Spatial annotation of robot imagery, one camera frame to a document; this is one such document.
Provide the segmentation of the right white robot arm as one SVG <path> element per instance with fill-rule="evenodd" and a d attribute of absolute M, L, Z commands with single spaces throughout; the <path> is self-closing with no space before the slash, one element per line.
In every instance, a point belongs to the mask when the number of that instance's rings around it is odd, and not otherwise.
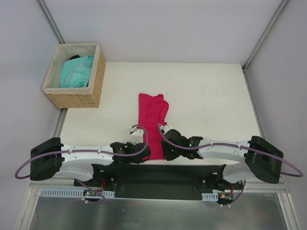
<path fill-rule="evenodd" d="M 186 138 L 177 130 L 160 129 L 164 158 L 172 161 L 180 156 L 194 159 L 223 159 L 234 164 L 224 164 L 216 175 L 216 184 L 227 189 L 239 181 L 257 178 L 269 184 L 278 184 L 283 153 L 259 136 L 239 142 L 218 142 L 193 136 Z"/>

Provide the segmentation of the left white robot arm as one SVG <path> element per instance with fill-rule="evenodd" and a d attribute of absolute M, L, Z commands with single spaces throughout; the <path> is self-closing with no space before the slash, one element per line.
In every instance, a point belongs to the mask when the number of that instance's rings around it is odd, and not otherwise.
<path fill-rule="evenodd" d="M 100 147 L 76 147 L 64 145 L 60 138 L 51 138 L 31 149 L 30 156 L 54 151 L 64 151 L 55 155 L 44 156 L 30 163 L 30 180 L 43 181 L 52 177 L 73 178 L 97 186 L 101 174 L 94 166 L 139 164 L 150 158 L 150 148 L 145 143 L 113 142 Z"/>

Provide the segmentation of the pink t shirt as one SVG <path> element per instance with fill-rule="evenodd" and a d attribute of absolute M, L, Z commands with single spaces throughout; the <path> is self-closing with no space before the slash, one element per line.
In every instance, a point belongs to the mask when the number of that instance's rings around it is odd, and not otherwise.
<path fill-rule="evenodd" d="M 148 133 L 148 145 L 151 151 L 150 160 L 163 160 L 164 152 L 161 145 L 162 137 L 158 124 L 166 125 L 165 121 L 169 104 L 162 94 L 150 96 L 139 94 L 138 124 L 143 126 Z"/>

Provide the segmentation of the wicker basket with liner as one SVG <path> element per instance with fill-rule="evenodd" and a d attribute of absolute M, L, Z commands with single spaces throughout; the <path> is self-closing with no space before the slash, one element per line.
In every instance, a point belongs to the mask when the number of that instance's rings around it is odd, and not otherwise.
<path fill-rule="evenodd" d="M 64 62 L 75 55 L 94 57 L 88 86 L 61 88 L 60 78 Z M 49 65 L 42 90 L 57 108 L 98 108 L 105 69 L 106 62 L 98 43 L 59 44 Z"/>

